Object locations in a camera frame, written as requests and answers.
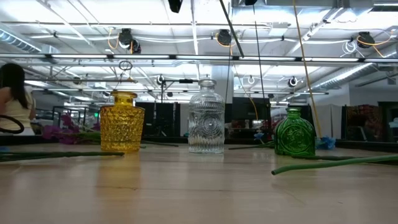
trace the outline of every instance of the yellow glass bottle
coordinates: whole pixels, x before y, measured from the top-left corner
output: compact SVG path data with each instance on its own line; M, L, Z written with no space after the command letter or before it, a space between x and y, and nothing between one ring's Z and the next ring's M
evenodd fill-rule
M132 105L137 94L112 91L114 105L101 107L101 150L136 152L141 144L145 109Z

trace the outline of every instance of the embossed glass pattern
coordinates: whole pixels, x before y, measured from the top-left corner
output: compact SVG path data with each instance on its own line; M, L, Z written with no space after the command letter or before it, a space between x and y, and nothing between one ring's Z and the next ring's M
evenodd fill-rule
M275 131L275 153L278 155L315 155L315 130L300 117L301 108L287 108L287 117Z
M133 107L135 93L113 91L111 94L114 105L101 107L101 150L138 151L145 109Z
M224 99L214 92L216 81L200 80L199 85L200 92L189 102L189 151L223 153Z

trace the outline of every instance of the wooden table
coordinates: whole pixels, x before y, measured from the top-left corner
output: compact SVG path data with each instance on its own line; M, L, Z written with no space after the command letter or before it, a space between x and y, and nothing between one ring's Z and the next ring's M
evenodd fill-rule
M61 144L15 151L98 151ZM337 149L318 155L377 156ZM1 224L397 223L398 167L352 165L286 172L302 161L273 150L189 154L148 146L125 157L0 164Z

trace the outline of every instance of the green glass bottle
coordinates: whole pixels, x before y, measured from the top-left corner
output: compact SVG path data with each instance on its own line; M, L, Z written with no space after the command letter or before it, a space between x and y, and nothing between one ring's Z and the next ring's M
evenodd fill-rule
M301 108L287 108L287 117L275 129L275 153L278 155L315 155L315 130L300 117Z

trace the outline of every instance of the glass bottle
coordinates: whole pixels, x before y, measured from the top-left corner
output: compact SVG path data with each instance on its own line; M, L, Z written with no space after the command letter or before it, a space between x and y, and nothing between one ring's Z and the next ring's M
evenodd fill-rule
M287 117L275 129L275 153L278 155L315 155L315 130L300 117L301 108L287 108Z
M145 109L132 105L137 94L112 91L114 105L101 107L101 150L136 152L141 144Z
M225 103L223 97L215 93L216 84L215 80L200 80L200 92L192 96L189 102L190 152L224 152Z

